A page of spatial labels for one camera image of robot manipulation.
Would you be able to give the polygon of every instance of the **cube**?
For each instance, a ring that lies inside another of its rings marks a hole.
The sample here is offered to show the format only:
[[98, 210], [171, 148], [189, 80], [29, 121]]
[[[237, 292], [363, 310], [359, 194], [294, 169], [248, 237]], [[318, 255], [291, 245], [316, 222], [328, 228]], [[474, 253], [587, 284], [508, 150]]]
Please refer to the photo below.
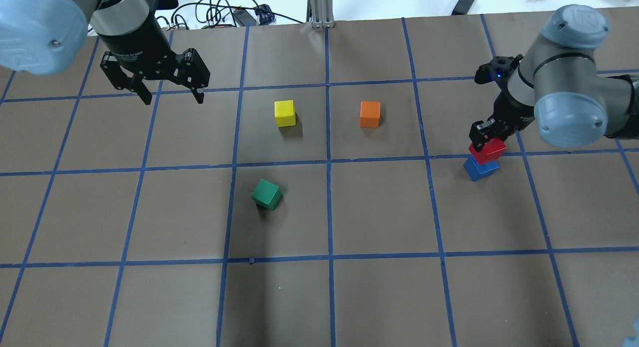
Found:
[[466, 169], [470, 179], [473, 181], [479, 181], [494, 174], [495, 171], [499, 169], [499, 164], [497, 161], [490, 161], [488, 163], [484, 163], [484, 165], [479, 165], [477, 160], [471, 156], [464, 163], [464, 169]]
[[470, 151], [479, 165], [485, 165], [490, 161], [497, 161], [498, 158], [502, 157], [502, 154], [506, 151], [506, 144], [504, 144], [501, 138], [496, 137], [486, 143], [479, 153], [475, 151], [473, 144], [468, 146], [468, 151]]
[[360, 127], [378, 128], [381, 120], [381, 103], [362, 101], [360, 106]]
[[295, 126], [295, 122], [293, 100], [276, 101], [276, 124], [278, 127]]
[[282, 197], [282, 191], [278, 185], [261, 179], [251, 197], [258, 206], [273, 211]]

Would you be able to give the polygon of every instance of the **light blue object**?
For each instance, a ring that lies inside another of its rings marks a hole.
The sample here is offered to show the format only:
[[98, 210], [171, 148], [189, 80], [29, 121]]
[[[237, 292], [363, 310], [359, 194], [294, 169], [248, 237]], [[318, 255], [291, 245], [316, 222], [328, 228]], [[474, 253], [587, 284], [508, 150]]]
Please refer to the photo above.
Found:
[[478, 181], [494, 174], [495, 171], [499, 169], [499, 164], [497, 161], [490, 161], [484, 165], [479, 165], [477, 160], [475, 160], [473, 156], [470, 156], [464, 163], [464, 169], [466, 169], [470, 179]]
[[596, 49], [610, 30], [608, 20], [599, 11], [584, 5], [560, 7], [541, 28], [541, 35], [562, 46]]
[[36, 75], [66, 70], [88, 22], [72, 0], [0, 0], [0, 65]]
[[633, 325], [635, 331], [637, 332], [637, 337], [635, 338], [626, 338], [624, 340], [623, 345], [621, 347], [639, 347], [639, 317], [635, 320], [635, 324]]
[[535, 104], [539, 135], [557, 147], [581, 147], [606, 132], [608, 116], [597, 101], [574, 92], [554, 92]]

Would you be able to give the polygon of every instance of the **metal bracket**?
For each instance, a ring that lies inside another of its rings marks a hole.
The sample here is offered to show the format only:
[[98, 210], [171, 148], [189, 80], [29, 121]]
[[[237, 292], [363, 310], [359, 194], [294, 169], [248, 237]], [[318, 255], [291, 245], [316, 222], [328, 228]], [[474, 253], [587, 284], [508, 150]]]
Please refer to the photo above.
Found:
[[314, 28], [335, 26], [333, 20], [333, 0], [308, 0], [306, 20]]

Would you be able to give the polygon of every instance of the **white floor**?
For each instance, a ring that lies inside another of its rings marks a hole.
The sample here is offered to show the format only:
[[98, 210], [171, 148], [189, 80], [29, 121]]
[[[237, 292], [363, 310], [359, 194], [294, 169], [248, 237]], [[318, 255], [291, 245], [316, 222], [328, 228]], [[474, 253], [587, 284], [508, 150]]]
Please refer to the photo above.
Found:
[[[180, 4], [198, 0], [180, 0]], [[237, 6], [252, 6], [250, 0], [228, 0]], [[257, 0], [266, 3], [274, 12], [288, 15], [298, 20], [306, 19], [307, 0]], [[457, 0], [333, 0], [335, 20], [390, 19], [395, 17], [450, 15]], [[544, 11], [556, 10], [560, 6], [571, 3], [589, 5], [595, 8], [614, 6], [639, 6], [639, 0], [475, 0], [469, 14], [490, 14], [500, 12]], [[201, 19], [206, 8], [199, 8]], [[172, 10], [158, 11], [156, 16], [171, 17]], [[180, 10], [190, 28], [201, 28], [195, 19], [194, 6]], [[279, 17], [277, 24], [291, 23]]]

